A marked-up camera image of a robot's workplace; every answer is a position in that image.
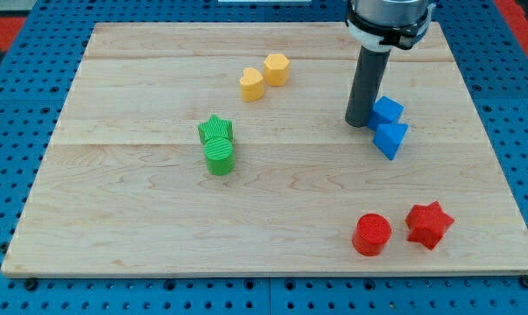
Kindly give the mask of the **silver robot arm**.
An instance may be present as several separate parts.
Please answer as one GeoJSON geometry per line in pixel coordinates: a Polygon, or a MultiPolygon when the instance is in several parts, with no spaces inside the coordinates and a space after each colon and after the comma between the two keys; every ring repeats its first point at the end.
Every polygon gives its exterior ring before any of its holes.
{"type": "Polygon", "coordinates": [[[372,52],[410,50],[426,35],[434,7],[428,0],[349,0],[345,23],[372,52]]]}

